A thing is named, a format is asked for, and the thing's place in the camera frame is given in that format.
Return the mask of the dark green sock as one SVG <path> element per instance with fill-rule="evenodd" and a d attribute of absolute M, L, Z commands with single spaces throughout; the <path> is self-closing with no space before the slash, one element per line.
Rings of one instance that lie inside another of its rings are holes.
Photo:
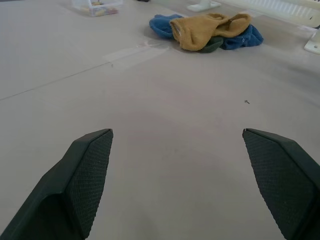
<path fill-rule="evenodd" d="M 201 49 L 199 50 L 200 53 L 212 53 L 215 50 L 217 50 L 218 48 L 221 47 L 221 45 L 223 44 L 224 39 L 220 36 L 215 36 L 212 37 L 208 43 Z"/>

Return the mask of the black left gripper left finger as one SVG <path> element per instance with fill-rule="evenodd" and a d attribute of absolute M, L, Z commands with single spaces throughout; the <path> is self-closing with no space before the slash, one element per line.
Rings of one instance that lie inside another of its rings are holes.
<path fill-rule="evenodd" d="M 0 240 L 86 240 L 105 187 L 112 129 L 85 134 L 36 184 Z"/>

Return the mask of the mustard yellow sock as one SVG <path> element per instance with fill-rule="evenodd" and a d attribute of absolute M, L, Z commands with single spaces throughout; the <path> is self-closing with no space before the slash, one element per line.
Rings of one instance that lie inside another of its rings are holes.
<path fill-rule="evenodd" d="M 172 34 L 179 46 L 187 51 L 200 51 L 213 37 L 233 38 L 243 33 L 251 23 L 245 13 L 228 17 L 220 13 L 208 13 L 170 21 Z"/>

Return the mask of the blue sock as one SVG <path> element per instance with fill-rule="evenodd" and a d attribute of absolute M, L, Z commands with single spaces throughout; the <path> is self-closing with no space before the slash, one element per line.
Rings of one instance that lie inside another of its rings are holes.
<path fill-rule="evenodd" d="M 231 38 L 224 38 L 220 46 L 223 50 L 236 50 L 239 48 L 255 47 L 263 43 L 264 38 L 252 24 L 240 35 Z"/>
<path fill-rule="evenodd" d="M 150 21 L 149 27 L 163 39 L 173 39 L 173 30 L 170 25 L 170 21 L 174 19 L 183 18 L 183 16 L 178 14 L 172 14 L 169 16 L 156 14 Z"/>

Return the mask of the white bin lid piece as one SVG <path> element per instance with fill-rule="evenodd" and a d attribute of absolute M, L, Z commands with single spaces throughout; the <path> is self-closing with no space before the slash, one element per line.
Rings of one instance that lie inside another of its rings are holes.
<path fill-rule="evenodd" d="M 306 43 L 304 50 L 320 55 L 320 29 Z"/>

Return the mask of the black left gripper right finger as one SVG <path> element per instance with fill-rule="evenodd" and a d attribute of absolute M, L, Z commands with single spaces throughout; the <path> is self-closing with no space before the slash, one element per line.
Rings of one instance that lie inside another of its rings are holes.
<path fill-rule="evenodd" d="M 286 240 L 320 240 L 320 165 L 294 140 L 242 132 L 256 183 Z"/>

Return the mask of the white plastic bin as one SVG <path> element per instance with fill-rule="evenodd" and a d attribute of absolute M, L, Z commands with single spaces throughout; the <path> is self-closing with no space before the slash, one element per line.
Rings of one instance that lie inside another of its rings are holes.
<path fill-rule="evenodd" d="M 218 0 L 224 4 L 253 10 L 269 17 L 311 28 L 320 26 L 317 0 Z"/>

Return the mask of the clear plastic box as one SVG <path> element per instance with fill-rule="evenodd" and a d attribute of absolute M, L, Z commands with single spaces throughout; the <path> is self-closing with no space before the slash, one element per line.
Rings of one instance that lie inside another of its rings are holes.
<path fill-rule="evenodd" d="M 124 0 L 71 0 L 71 5 L 90 17 L 113 15 L 119 12 Z"/>

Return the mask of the clear tape strip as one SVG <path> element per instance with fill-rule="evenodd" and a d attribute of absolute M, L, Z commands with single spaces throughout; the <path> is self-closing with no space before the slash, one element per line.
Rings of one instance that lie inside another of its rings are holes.
<path fill-rule="evenodd" d="M 111 64 L 115 69 L 128 69 L 136 65 L 143 64 L 152 60 L 171 48 L 170 43 L 158 41 L 150 43 L 148 41 L 136 45 L 135 47 L 123 48 L 121 50 L 109 53 L 102 58 Z"/>

